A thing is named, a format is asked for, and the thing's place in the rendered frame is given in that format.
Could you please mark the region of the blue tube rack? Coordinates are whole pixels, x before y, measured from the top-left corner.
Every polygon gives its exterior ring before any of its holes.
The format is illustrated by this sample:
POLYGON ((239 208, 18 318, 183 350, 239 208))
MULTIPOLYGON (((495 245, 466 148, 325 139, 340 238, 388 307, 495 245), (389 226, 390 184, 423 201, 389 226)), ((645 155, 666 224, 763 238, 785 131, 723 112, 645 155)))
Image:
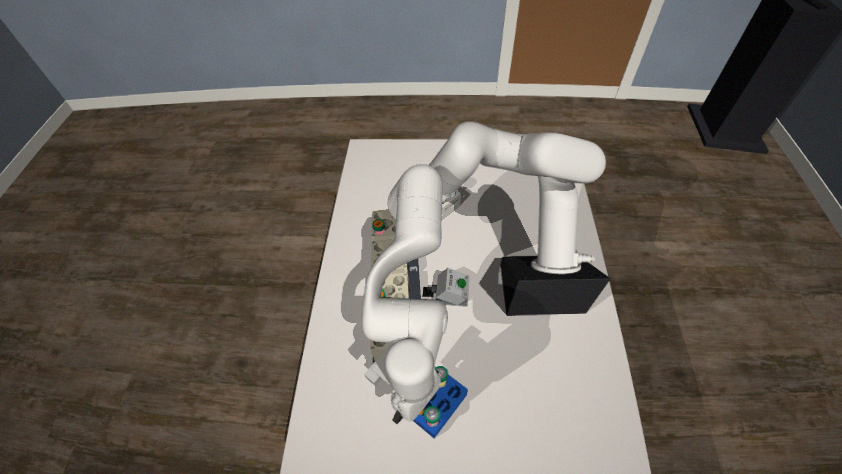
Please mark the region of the blue tube rack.
POLYGON ((429 406, 438 406, 440 411, 440 419, 437 426, 430 427, 424 418, 424 413, 422 415, 418 415, 413 421, 434 438, 434 436, 437 436, 437 434, 440 432, 440 430, 443 428, 443 426, 446 424, 446 422, 461 404, 460 402, 464 400, 464 398, 466 397, 465 395, 467 396, 466 388, 458 381, 456 381, 453 377, 448 375, 446 385, 444 387, 440 387, 437 393, 434 394, 429 403, 426 405, 426 408, 429 406), (450 402, 450 404, 447 400, 450 402))

